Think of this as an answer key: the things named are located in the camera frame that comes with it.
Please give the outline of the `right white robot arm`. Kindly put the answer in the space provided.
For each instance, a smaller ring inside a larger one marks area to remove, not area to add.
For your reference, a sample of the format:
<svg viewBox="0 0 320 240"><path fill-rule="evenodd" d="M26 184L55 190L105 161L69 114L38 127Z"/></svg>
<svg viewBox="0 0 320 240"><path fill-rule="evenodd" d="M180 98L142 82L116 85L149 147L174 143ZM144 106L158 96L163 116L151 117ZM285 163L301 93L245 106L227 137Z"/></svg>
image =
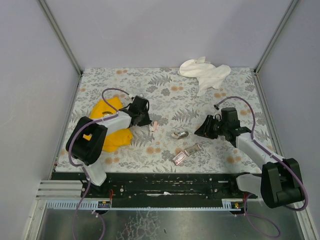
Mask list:
<svg viewBox="0 0 320 240"><path fill-rule="evenodd" d="M234 107L225 107L219 114L208 115L195 135L212 140L223 136L254 161L261 169L261 175L241 174L236 178L236 184L239 190L261 197L269 208L287 206L307 199L299 163L293 158L285 159L271 152L254 139L252 131L241 126Z"/></svg>

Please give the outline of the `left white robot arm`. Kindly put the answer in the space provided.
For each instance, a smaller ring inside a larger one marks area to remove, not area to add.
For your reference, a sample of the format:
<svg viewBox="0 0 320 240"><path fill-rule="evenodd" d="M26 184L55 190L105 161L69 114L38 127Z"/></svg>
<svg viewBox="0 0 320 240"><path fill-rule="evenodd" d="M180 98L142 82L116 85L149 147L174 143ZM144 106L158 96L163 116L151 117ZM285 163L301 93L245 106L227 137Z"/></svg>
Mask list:
<svg viewBox="0 0 320 240"><path fill-rule="evenodd" d="M137 95L128 106L114 114L96 119L81 117L65 146L70 164L83 168L87 179L101 186L107 179L99 160L106 136L132 126L150 125L149 108L149 101Z"/></svg>

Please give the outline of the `brown staple box tray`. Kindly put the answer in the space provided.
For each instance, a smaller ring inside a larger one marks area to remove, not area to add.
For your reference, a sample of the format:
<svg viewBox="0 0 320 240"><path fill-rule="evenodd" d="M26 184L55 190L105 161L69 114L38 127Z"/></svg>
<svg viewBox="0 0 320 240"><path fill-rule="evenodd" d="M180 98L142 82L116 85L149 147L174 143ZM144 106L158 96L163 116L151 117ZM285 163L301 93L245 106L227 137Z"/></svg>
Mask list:
<svg viewBox="0 0 320 240"><path fill-rule="evenodd" d="M193 146L187 147L184 150L184 153L189 157L189 156L191 156L201 150L202 150L202 147L198 143L196 143Z"/></svg>

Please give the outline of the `beige stapler magazine part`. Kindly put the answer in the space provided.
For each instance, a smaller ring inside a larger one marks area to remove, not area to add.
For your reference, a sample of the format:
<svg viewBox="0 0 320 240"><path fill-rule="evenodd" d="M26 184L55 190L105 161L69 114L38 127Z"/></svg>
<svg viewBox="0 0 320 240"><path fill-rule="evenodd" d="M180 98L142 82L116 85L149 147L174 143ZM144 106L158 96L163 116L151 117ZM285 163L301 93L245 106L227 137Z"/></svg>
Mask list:
<svg viewBox="0 0 320 240"><path fill-rule="evenodd" d="M188 135L189 135L189 132L188 132L188 131L173 132L173 133L171 134L171 136L172 136L174 139L177 139L177 140L186 138Z"/></svg>

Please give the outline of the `white red staple box sleeve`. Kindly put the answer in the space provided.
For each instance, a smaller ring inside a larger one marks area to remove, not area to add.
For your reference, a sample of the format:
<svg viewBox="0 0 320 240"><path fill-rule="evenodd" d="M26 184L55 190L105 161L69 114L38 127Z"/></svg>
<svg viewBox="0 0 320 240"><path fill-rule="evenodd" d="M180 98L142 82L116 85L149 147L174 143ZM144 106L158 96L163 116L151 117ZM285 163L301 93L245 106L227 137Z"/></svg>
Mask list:
<svg viewBox="0 0 320 240"><path fill-rule="evenodd" d="M176 166L178 166L186 157L186 153L181 151L173 158L173 162Z"/></svg>

